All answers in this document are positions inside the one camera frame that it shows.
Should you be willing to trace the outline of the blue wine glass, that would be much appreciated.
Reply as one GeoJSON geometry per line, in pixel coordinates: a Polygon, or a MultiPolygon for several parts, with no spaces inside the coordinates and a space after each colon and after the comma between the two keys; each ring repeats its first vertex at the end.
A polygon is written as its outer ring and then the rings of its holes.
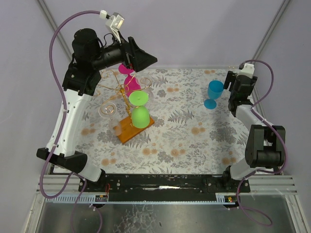
{"type": "Polygon", "coordinates": [[[217,106],[216,100],[222,95],[224,84],[219,80],[213,80],[209,83],[207,89],[208,98],[204,101],[204,106],[207,109],[215,109],[217,106]]]}

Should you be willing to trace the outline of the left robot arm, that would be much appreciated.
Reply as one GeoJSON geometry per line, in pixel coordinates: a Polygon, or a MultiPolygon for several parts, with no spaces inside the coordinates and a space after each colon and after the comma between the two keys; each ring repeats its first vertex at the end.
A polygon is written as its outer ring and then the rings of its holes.
{"type": "Polygon", "coordinates": [[[140,49],[133,37],[104,47],[96,32],[89,28],[75,33],[72,48],[72,61],[61,87],[66,107],[59,112],[50,141],[36,155],[95,183],[104,172],[86,154],[76,150],[76,140],[83,113],[101,80],[100,70],[123,64],[140,72],[156,63],[157,58],[140,49]]]}

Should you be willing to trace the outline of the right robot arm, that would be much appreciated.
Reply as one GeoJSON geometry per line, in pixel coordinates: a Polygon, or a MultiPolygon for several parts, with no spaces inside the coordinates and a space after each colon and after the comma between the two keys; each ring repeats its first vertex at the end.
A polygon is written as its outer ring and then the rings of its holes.
{"type": "Polygon", "coordinates": [[[224,89],[230,92],[228,109],[248,129],[244,158],[226,169],[228,176],[240,181],[256,171],[276,174],[286,162],[285,128],[268,122],[249,99],[257,77],[229,71],[224,89]]]}

